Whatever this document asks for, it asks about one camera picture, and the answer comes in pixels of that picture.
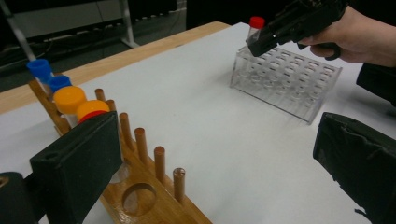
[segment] white table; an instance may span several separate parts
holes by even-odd
[[[213,223],[370,223],[313,159],[322,112],[349,116],[396,138],[396,109],[355,84],[361,64],[327,62],[295,44],[281,48],[343,67],[311,125],[229,87],[244,23],[82,84],[102,88],[146,130],[149,155],[166,149],[166,173],[187,171],[186,194]],[[31,173],[28,160],[57,139],[39,103],[0,115],[0,172]],[[97,204],[85,223],[109,223]]]

